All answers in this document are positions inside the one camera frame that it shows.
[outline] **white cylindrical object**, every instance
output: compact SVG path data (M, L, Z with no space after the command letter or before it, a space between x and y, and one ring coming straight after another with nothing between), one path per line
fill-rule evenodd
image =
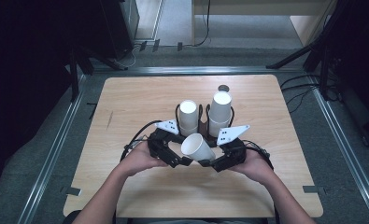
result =
M209 116L218 123L225 122L230 119L231 101L232 97L229 92L216 92L210 106Z
M198 126L196 126L193 129L184 129L180 127L180 133L183 136L190 136L192 133L198 133Z
M198 107L192 100L181 102L178 114L179 126L186 130L198 127Z
M213 137L218 137L220 133L221 128L228 128L228 125L230 124L230 119L224 121L224 122L216 122L212 118L209 118L208 121L208 132Z
M181 144L181 152L195 161L216 159L216 154L199 133L193 133L184 140Z

